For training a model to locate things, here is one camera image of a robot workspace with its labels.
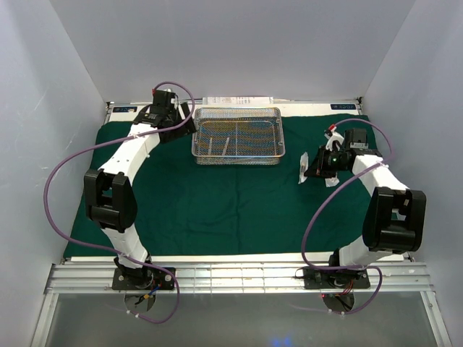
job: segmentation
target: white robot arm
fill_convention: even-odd
[[[137,288],[152,284],[155,274],[148,267],[125,257],[150,262],[150,255],[135,228],[137,202],[132,191],[135,175],[154,147],[196,130],[190,119],[175,130],[138,135],[153,129],[172,127],[183,121],[190,108],[187,103],[176,107],[173,102],[175,98],[176,94],[170,90],[153,91],[153,103],[142,108],[130,128],[128,137],[133,137],[133,140],[123,142],[106,163],[98,170],[88,170],[84,177],[86,214],[109,237],[113,247],[121,252],[114,260],[116,266],[122,277]]]
[[[318,149],[315,160],[304,173],[306,177],[332,179],[341,170],[357,175],[383,161],[379,151],[368,148],[365,129],[349,129],[342,137],[336,128],[331,128],[326,136],[328,143]],[[362,235],[336,250],[331,266],[367,266],[390,254],[416,251],[421,245],[425,194],[410,190],[387,165],[368,171],[360,181],[371,196]]]

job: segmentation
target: blue label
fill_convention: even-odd
[[[354,103],[332,103],[332,110],[356,110]]]
[[[113,108],[113,112],[137,112],[137,106],[117,106]]]

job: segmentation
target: metal mesh tray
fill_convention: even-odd
[[[200,108],[192,154],[202,165],[275,165],[285,153],[277,108]]]

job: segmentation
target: green mat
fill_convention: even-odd
[[[313,213],[334,188],[323,179],[298,184],[300,156],[314,158],[326,143],[323,132],[350,115],[287,117],[283,119],[286,155],[277,166],[199,166],[191,154],[191,137],[159,145],[142,165],[133,189],[138,203],[135,221],[145,248],[152,255],[218,255],[300,252],[302,235]],[[96,143],[127,136],[129,122],[101,127]],[[368,129],[351,123],[341,126]],[[117,145],[96,150],[91,168],[98,168]],[[339,173],[345,181],[352,174]],[[360,181],[348,186],[322,212],[310,233],[307,250],[333,251],[362,232],[370,197]],[[108,238],[85,217],[80,203],[72,237],[111,246]],[[110,255],[68,244],[65,257]]]

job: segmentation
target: white enclosure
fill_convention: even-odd
[[[2,346],[30,344],[64,251],[43,212],[50,170],[94,144],[105,102],[149,101],[164,80],[196,98],[363,97],[395,145],[392,171],[428,197],[416,258],[452,343],[463,345],[462,2],[6,0],[0,23]],[[53,183],[51,212],[67,233],[89,163],[73,160]]]

